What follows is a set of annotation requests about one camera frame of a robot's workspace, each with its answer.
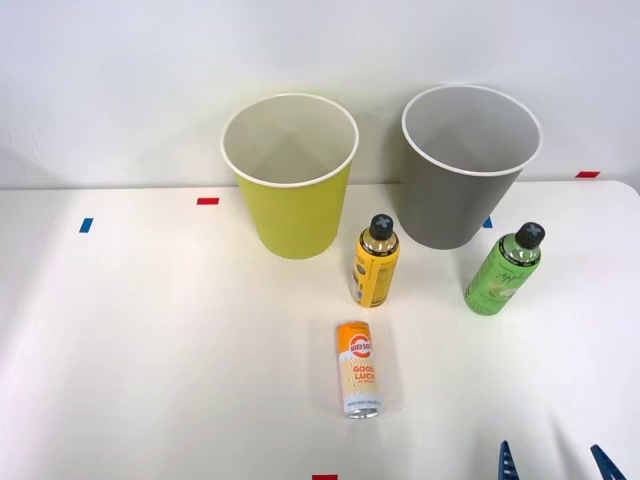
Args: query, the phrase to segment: orange and white can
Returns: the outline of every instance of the orange and white can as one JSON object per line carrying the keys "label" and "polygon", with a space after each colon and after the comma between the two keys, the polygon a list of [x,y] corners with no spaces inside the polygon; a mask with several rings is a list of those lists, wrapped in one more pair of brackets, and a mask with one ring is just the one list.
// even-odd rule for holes
{"label": "orange and white can", "polygon": [[343,323],[338,326],[337,340],[344,414],[349,418],[375,417],[382,403],[376,387],[369,325]]}

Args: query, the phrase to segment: paper cup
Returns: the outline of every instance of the paper cup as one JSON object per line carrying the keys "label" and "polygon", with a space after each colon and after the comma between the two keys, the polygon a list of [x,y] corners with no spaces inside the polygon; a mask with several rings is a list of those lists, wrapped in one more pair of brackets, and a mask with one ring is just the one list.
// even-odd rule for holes
{"label": "paper cup", "polygon": [[331,245],[358,141],[349,112],[316,95],[276,95],[229,121],[222,153],[269,250],[301,259]]}
{"label": "paper cup", "polygon": [[404,109],[407,155],[398,219],[415,241],[467,243],[542,146],[536,117],[486,87],[441,86]]}

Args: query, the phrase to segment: spray can cap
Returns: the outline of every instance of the spray can cap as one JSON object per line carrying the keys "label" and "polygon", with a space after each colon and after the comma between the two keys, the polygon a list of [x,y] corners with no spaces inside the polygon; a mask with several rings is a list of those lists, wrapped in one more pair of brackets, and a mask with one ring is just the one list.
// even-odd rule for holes
{"label": "spray can cap", "polygon": [[384,241],[393,235],[393,220],[389,215],[379,213],[371,219],[369,234],[376,240]]}
{"label": "spray can cap", "polygon": [[516,233],[516,242],[522,248],[527,250],[533,250],[544,239],[544,228],[542,225],[535,222],[527,222]]}

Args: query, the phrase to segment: blue plastic object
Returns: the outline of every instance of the blue plastic object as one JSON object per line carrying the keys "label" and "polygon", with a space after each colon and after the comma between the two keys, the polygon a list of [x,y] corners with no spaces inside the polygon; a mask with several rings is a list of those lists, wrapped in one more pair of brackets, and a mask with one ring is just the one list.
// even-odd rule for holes
{"label": "blue plastic object", "polygon": [[92,223],[93,218],[85,218],[82,221],[82,225],[80,225],[80,233],[89,233],[89,229],[91,228]]}
{"label": "blue plastic object", "polygon": [[513,462],[509,442],[506,440],[500,445],[500,464],[498,465],[498,480],[520,480],[516,464]]}
{"label": "blue plastic object", "polygon": [[593,454],[593,458],[596,459],[596,463],[604,480],[627,480],[598,445],[591,447],[591,453]]}

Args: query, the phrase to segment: white tabletop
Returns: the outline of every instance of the white tabletop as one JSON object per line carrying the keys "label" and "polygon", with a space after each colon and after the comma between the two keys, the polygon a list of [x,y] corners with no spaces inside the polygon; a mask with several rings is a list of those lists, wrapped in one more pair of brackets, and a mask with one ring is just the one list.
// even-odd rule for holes
{"label": "white tabletop", "polygon": [[[261,245],[235,188],[0,192],[0,478],[493,480],[504,439],[523,480],[600,479],[593,443],[640,478],[636,192],[517,183],[447,252],[397,225],[389,300],[366,310],[356,236],[395,191],[349,187],[304,261]],[[463,287],[525,221],[541,267],[475,315]],[[341,414],[346,320],[372,327],[374,419]]]}

